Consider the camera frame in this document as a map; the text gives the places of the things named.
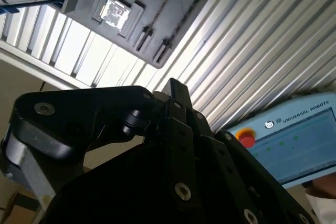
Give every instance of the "label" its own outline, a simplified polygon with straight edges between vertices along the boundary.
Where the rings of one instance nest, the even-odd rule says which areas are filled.
[[[319,103],[319,104],[315,104],[314,106],[312,106],[312,107],[310,107],[310,108],[307,108],[307,109],[305,109],[305,110],[303,110],[303,111],[300,111],[299,113],[297,113],[297,114],[295,114],[295,115],[291,115],[291,116],[289,116],[289,117],[287,117],[287,118],[283,118],[283,119],[281,119],[281,118],[278,118],[278,119],[276,119],[276,122],[277,123],[287,123],[287,122],[290,122],[291,120],[293,120],[293,119],[296,119],[296,118],[299,118],[299,117],[301,117],[301,116],[303,116],[303,115],[305,115],[305,114],[308,114],[308,113],[310,113],[310,112],[312,112],[312,111],[314,111],[314,110],[316,110],[316,109],[319,109],[319,108],[321,108],[321,107],[323,107],[323,106],[326,106],[326,105],[328,105],[329,104],[329,101],[328,100],[326,100],[326,101],[324,101],[324,102],[321,102],[321,103]]]

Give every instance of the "metal bolt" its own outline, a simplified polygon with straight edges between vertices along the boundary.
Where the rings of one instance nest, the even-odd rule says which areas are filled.
[[[147,99],[150,99],[150,98],[151,98],[151,96],[150,96],[149,94],[146,94],[146,93],[144,93],[143,96],[144,96],[145,98],[147,98]]]
[[[46,102],[39,102],[36,103],[34,106],[34,109],[36,113],[40,115],[52,115],[55,112],[54,106],[52,106],[50,103]]]
[[[301,220],[303,221],[303,223],[305,223],[305,224],[310,223],[309,220],[303,214],[299,214],[299,216],[300,216]]]
[[[177,183],[175,185],[175,192],[183,201],[188,201],[191,198],[191,191],[184,183]]]
[[[179,105],[177,102],[174,102],[174,105],[178,107],[179,109],[181,108],[181,105]]]
[[[228,140],[231,140],[231,139],[232,139],[232,137],[231,137],[229,134],[227,134],[227,133],[225,133],[224,136],[225,136],[226,139],[228,139]]]
[[[251,210],[244,209],[244,216],[245,216],[245,219],[248,221],[248,223],[258,224],[258,219]]]

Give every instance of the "black metal bracket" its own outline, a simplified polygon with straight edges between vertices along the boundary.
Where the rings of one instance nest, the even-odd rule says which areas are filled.
[[[304,216],[313,223],[234,136],[211,131],[192,108],[187,86],[171,79],[164,92],[133,86],[23,95],[2,142],[0,167],[32,189],[44,208],[45,196],[54,197],[50,220],[70,211],[78,218],[83,209],[102,217],[106,209],[137,221],[160,213],[181,223],[223,216],[251,224],[304,223]],[[83,173],[87,151],[135,135],[144,143]]]

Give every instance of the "red emergency stop button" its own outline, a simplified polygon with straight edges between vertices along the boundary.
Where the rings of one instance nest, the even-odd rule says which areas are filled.
[[[245,148],[251,148],[256,143],[256,139],[254,137],[254,134],[251,131],[246,131],[246,132],[240,133],[238,140],[242,143],[242,145]]]

